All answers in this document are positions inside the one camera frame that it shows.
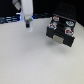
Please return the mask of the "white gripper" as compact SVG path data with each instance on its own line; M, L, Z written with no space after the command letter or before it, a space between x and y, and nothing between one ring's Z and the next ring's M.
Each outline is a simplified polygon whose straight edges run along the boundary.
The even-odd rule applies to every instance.
M33 15L33 1L21 0L22 11L25 17L26 28L30 27L30 21L28 20Z

